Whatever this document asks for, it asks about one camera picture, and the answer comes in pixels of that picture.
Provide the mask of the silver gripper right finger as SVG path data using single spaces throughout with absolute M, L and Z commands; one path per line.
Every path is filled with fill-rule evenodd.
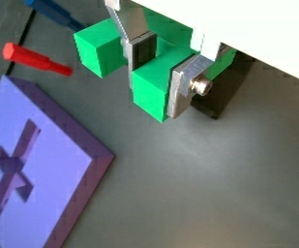
M 176 118 L 188 108 L 195 94 L 204 96 L 212 87 L 212 81 L 204 72 L 212 61 L 201 55 L 189 56 L 172 70 L 167 115 Z

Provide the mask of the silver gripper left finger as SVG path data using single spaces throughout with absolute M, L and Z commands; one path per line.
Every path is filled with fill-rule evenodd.
M 144 9 L 132 0 L 104 0 L 116 26 L 128 63 L 128 75 L 155 57 L 156 34 L 149 31 Z

